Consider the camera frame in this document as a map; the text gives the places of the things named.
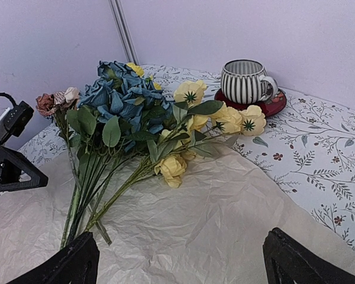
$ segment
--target mug rim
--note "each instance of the mug rim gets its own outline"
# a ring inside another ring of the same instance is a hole
[[[259,64],[259,65],[262,67],[262,69],[261,69],[260,71],[258,71],[258,72],[251,73],[251,74],[244,74],[244,75],[242,75],[242,74],[237,74],[237,73],[233,73],[233,72],[231,72],[231,71],[229,71],[229,70],[226,69],[226,66],[227,66],[228,64],[233,63],[233,62],[240,62],[240,61],[257,63],[257,64]],[[225,63],[225,65],[224,65],[224,67],[223,67],[222,69],[223,69],[224,72],[226,72],[226,73],[228,73],[228,74],[230,74],[230,75],[239,76],[239,77],[245,77],[245,76],[254,76],[254,75],[257,75],[257,74],[263,72],[263,71],[264,71],[264,65],[261,64],[261,63],[258,62],[258,61],[252,60],[252,59],[235,59],[235,60],[232,60],[232,61],[229,61],[229,62]]]

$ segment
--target saucer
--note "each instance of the saucer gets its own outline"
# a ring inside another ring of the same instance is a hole
[[[214,99],[216,101],[225,102],[226,106],[233,107],[239,111],[243,111],[249,106],[237,104],[236,102],[230,101],[228,98],[225,97],[221,89],[217,91],[214,96]],[[256,102],[251,105],[259,106],[262,109],[262,112],[266,115],[266,117],[270,117],[271,115],[275,115],[284,109],[286,105],[286,95],[283,90],[279,89],[279,92],[273,98],[270,98],[265,102]]]

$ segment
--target mug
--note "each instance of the mug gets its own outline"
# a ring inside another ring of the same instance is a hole
[[[221,74],[224,95],[238,104],[266,101],[279,92],[276,81],[267,76],[262,64],[252,60],[234,60],[225,64]]]

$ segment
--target floral tablecloth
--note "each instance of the floral tablecloth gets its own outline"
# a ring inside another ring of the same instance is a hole
[[[213,99],[220,87],[220,74],[143,67],[145,75],[153,75],[170,99],[185,80],[203,79],[208,85],[205,100]],[[355,250],[355,111],[284,91],[287,106],[267,119],[266,131],[260,137],[241,137],[233,149],[258,165],[299,206]],[[37,166],[44,164],[66,149],[57,132],[55,126],[47,127],[20,151]]]

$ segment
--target paper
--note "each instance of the paper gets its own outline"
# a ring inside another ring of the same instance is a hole
[[[274,227],[355,275],[355,252],[339,236],[254,164],[221,151],[217,160],[190,162],[179,189],[158,177],[116,201],[102,220],[113,244],[95,233],[98,283],[267,283],[262,245]],[[0,196],[0,283],[59,249],[73,190],[67,154],[41,169],[49,177],[47,188]],[[130,173],[131,167],[123,169],[110,187]]]

